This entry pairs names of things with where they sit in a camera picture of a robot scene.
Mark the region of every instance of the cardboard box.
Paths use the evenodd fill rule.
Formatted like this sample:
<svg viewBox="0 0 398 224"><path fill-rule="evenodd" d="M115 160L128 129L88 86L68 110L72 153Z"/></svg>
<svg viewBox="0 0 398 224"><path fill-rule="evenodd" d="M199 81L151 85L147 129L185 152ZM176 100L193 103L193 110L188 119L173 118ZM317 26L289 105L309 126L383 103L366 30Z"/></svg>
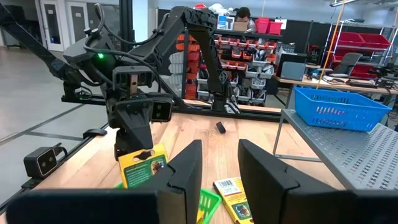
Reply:
<svg viewBox="0 0 398 224"><path fill-rule="evenodd" d="M217 29L233 30L235 17L218 15Z"/></svg>
<svg viewBox="0 0 398 224"><path fill-rule="evenodd" d="M249 22L235 22L234 23L234 30L235 31L247 31Z"/></svg>
<svg viewBox="0 0 398 224"><path fill-rule="evenodd" d="M246 194L240 177L213 182L216 192L223 198L223 205L234 223L253 224Z"/></svg>

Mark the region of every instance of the yellow box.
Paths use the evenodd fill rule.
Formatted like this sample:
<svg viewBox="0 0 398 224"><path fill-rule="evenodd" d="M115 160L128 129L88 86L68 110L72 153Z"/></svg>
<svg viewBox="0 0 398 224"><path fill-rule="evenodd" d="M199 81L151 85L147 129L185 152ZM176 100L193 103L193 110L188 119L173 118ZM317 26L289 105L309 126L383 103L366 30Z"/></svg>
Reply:
<svg viewBox="0 0 398 224"><path fill-rule="evenodd" d="M234 223L253 224L249 204L240 177L217 180L213 183L213 187L223 198L223 205Z"/></svg>
<svg viewBox="0 0 398 224"><path fill-rule="evenodd" d="M141 149L119 157L123 187L132 189L145 182L168 163L167 152L163 144L153 149Z"/></svg>

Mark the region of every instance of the robotic arm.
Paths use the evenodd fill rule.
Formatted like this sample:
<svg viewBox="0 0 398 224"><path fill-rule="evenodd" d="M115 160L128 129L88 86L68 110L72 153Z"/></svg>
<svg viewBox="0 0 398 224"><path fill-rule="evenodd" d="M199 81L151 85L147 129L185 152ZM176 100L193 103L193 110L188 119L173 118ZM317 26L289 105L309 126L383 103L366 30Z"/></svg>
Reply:
<svg viewBox="0 0 398 224"><path fill-rule="evenodd" d="M163 81L157 71L167 50L185 28L200 44L205 59L209 72L208 89L213 95L211 109L224 112L229 103L236 105L227 74L217 56L213 39L216 17L210 11L174 7L149 39L141 43L129 42L135 47L128 53L115 50L108 35L101 33L105 28L112 34L104 24L100 4L96 4L96 12L101 19L98 29L86 29L88 37L66 49L64 57L94 82L102 83L109 126L119 128L116 160L124 154L153 148L149 123L170 121L172 98L169 94L160 93ZM159 83L158 93L142 93L137 88L151 87L154 79Z"/></svg>

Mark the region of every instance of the wooden table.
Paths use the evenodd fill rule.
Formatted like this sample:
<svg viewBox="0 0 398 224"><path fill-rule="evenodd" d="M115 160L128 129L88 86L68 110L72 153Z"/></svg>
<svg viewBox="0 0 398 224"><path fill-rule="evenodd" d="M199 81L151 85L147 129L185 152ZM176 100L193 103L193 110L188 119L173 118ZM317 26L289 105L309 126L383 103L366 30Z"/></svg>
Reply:
<svg viewBox="0 0 398 224"><path fill-rule="evenodd" d="M258 107L246 109L264 110ZM226 128L225 134L220 134L216 128L216 123L220 121ZM248 139L271 153L278 125L270 122L175 113L170 122L155 123L151 128L154 143L163 143L170 159L194 139L201 139L203 146L201 186L213 190L212 184L215 180L239 176L238 140ZM119 184L121 182L119 166L113 156L116 130L111 128L106 130L108 131L106 136L96 137L90 141L38 185L37 189L112 188ZM280 137L284 140L279 141L278 152L316 157L291 125L283 125ZM343 189L336 177L322 163L288 160L285 162L332 187ZM4 214L0 216L0 223L6 223ZM232 224L233 221L224 206L220 205L211 223Z"/></svg>

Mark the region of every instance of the label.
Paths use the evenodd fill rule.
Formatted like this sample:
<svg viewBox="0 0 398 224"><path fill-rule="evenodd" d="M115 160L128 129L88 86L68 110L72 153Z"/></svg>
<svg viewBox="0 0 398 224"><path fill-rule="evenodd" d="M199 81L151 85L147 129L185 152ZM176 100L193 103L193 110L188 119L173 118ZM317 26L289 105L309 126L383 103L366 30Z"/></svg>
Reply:
<svg viewBox="0 0 398 224"><path fill-rule="evenodd" d="M216 181L216 186L224 196L239 194L242 192L236 185L234 179L224 179Z"/></svg>
<svg viewBox="0 0 398 224"><path fill-rule="evenodd" d="M218 180L214 182L213 185L223 198L223 205L234 223L253 223L248 200L244 193L243 183L240 177Z"/></svg>
<svg viewBox="0 0 398 224"><path fill-rule="evenodd" d="M276 19L275 22L281 22L282 26L280 29L286 29L287 19Z"/></svg>
<svg viewBox="0 0 398 224"><path fill-rule="evenodd" d="M219 16L218 17L218 24L225 25L226 24L226 16Z"/></svg>
<svg viewBox="0 0 398 224"><path fill-rule="evenodd" d="M251 212L247 202L234 204L232 208L240 220L251 218Z"/></svg>
<svg viewBox="0 0 398 224"><path fill-rule="evenodd" d="M127 187L129 189L137 187L139 184L152 177L152 175L155 175L157 171L165 167L165 165L166 158L161 155L125 168L124 175L126 177Z"/></svg>

